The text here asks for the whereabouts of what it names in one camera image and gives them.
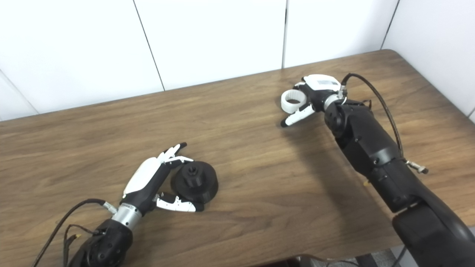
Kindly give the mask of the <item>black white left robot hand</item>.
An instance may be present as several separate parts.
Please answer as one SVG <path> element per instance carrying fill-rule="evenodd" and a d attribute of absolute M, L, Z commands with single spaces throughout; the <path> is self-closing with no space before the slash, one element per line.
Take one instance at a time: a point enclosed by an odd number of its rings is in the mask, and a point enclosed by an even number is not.
<path fill-rule="evenodd" d="M 130 206 L 142 217 L 155 208 L 179 212 L 204 211 L 203 204 L 185 200 L 174 194 L 159 193 L 159 188 L 172 169 L 193 162 L 193 159 L 178 155 L 186 146 L 187 143 L 183 142 L 163 151 L 157 157 L 146 159 L 126 185 L 121 205 Z"/>

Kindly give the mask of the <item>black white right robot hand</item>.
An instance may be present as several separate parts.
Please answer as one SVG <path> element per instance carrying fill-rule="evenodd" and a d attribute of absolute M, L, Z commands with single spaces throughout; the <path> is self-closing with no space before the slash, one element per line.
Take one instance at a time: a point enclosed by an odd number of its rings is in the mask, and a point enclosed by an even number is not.
<path fill-rule="evenodd" d="M 314 113 L 324 112 L 335 101 L 345 103 L 346 100 L 345 86 L 336 78 L 321 74 L 304 76 L 281 95 L 281 108 L 288 117 L 280 126 L 286 128 Z"/>

